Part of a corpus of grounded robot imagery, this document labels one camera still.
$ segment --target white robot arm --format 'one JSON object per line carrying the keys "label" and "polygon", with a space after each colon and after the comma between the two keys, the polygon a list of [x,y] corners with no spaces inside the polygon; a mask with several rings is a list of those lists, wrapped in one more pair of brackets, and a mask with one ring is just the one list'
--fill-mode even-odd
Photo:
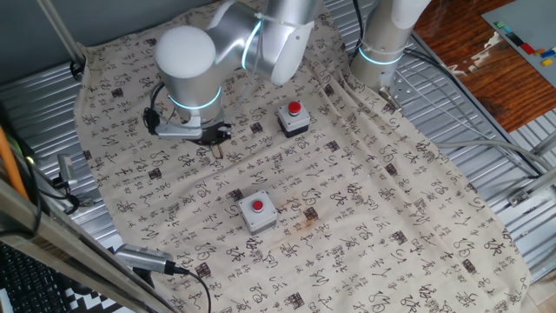
{"label": "white robot arm", "polygon": [[351,63],[357,79],[379,92],[389,88],[415,23],[431,0],[380,0],[367,17],[362,45]]}
{"label": "white robot arm", "polygon": [[[377,92],[390,86],[414,25],[430,1],[379,1],[367,17],[363,45],[351,64],[356,78]],[[223,79],[243,68],[278,85],[287,82],[301,62],[321,6],[322,0],[268,0],[263,15],[231,0],[206,30],[181,26],[164,33],[155,60],[176,112],[187,122],[159,124],[156,116],[149,131],[202,145],[229,139],[221,102]]]}
{"label": "white robot arm", "polygon": [[258,75],[278,85],[287,82],[301,62],[321,6],[322,0],[269,0],[263,15],[232,0],[206,30],[180,26],[164,33],[156,46],[156,64],[176,112],[188,122],[159,124],[156,134],[204,145],[228,139],[222,81],[239,68],[253,70],[256,62]]}

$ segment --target red button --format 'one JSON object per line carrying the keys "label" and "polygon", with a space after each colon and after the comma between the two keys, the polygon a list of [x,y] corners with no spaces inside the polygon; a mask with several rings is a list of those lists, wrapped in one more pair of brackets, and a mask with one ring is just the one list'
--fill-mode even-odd
{"label": "red button", "polygon": [[289,114],[296,116],[301,111],[301,104],[298,102],[292,102],[288,106]]}
{"label": "red button", "polygon": [[262,210],[262,202],[261,201],[253,202],[253,210],[255,210],[255,212]]}

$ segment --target calligraphy pattern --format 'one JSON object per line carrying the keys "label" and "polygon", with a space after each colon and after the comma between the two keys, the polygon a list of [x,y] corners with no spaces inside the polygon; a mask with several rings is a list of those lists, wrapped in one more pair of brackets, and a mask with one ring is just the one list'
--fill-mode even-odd
{"label": "calligraphy pattern", "polygon": [[[223,159],[149,135],[156,40],[177,25],[206,27],[219,5],[83,47],[77,132],[123,241],[202,276],[214,312],[518,312],[530,274],[504,225],[442,151],[350,75],[325,8],[284,86],[255,77],[233,110],[248,73],[226,78]],[[156,106],[169,117],[166,94]],[[275,112],[293,100],[311,124],[287,139]],[[250,236],[237,201],[257,190],[278,222]],[[179,310],[206,309],[191,277],[154,279]]]}

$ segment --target emergency stop button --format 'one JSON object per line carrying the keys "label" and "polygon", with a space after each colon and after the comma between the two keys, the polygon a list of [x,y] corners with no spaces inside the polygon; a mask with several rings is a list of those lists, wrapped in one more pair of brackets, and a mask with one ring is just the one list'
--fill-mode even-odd
{"label": "emergency stop button", "polygon": [[253,211],[259,213],[262,211],[262,202],[257,200],[253,202]]}
{"label": "emergency stop button", "polygon": [[299,115],[299,112],[301,111],[301,104],[293,101],[288,105],[288,111],[290,116],[297,117]]}

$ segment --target keyboard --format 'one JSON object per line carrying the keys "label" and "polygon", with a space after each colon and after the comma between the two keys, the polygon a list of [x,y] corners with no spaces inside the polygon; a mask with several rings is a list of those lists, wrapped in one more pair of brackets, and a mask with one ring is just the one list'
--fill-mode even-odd
{"label": "keyboard", "polygon": [[70,312],[59,278],[55,270],[0,243],[0,285],[14,313]]}

